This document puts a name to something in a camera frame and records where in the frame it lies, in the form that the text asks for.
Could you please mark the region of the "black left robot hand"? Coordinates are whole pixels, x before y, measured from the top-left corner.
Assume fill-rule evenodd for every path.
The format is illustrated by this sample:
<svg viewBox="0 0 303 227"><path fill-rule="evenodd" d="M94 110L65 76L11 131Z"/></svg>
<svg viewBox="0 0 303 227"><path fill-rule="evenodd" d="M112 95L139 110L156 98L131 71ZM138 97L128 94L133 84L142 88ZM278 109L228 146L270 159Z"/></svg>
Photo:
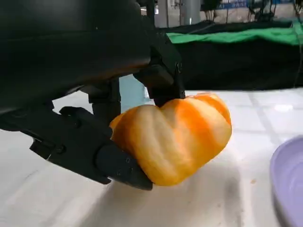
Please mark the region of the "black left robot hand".
<svg viewBox="0 0 303 227"><path fill-rule="evenodd" d="M157 106L184 98L181 56L154 25L152 0L3 0L0 127L33 138L43 159L108 184L151 190L112 140L119 78L134 77Z"/></svg>

